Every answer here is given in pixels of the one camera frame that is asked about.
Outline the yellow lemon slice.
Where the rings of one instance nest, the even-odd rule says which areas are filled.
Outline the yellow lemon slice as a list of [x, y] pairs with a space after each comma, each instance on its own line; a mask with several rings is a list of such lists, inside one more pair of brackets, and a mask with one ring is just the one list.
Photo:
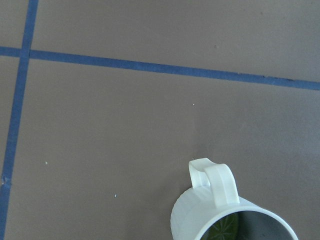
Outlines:
[[239, 215], [231, 213], [208, 229], [208, 240], [235, 240], [239, 230]]

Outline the white mug with handle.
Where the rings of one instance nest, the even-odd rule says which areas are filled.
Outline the white mug with handle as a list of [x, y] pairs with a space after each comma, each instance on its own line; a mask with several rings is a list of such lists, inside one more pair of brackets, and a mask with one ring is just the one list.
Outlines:
[[175, 202], [170, 227], [175, 240], [208, 240], [209, 228], [221, 218], [238, 213], [236, 240], [296, 240], [290, 225], [275, 213], [238, 194], [232, 171], [208, 158], [188, 164], [192, 187]]

